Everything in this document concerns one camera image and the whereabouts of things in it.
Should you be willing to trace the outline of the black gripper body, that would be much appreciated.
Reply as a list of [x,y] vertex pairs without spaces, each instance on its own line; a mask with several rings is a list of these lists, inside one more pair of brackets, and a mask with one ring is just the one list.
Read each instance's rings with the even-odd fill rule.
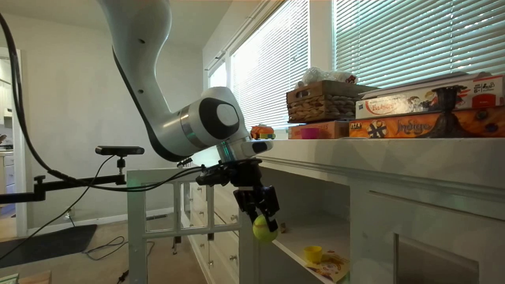
[[242,211],[255,214],[275,214],[280,210],[278,197],[272,184],[263,183],[261,159],[245,159],[203,166],[203,173],[196,178],[200,184],[236,186],[234,196]]

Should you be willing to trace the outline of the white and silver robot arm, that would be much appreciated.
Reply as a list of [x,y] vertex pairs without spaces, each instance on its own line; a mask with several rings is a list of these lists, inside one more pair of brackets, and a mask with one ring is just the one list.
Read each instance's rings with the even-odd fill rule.
[[242,107],[228,87],[212,87],[184,107],[173,107],[162,90],[157,65],[173,28],[170,0],[99,0],[105,13],[119,72],[147,128],[154,150],[168,161],[184,161],[211,147],[220,161],[198,178],[201,184],[234,184],[236,200],[252,219],[278,229],[277,192],[261,181],[260,155],[269,140],[255,140]]

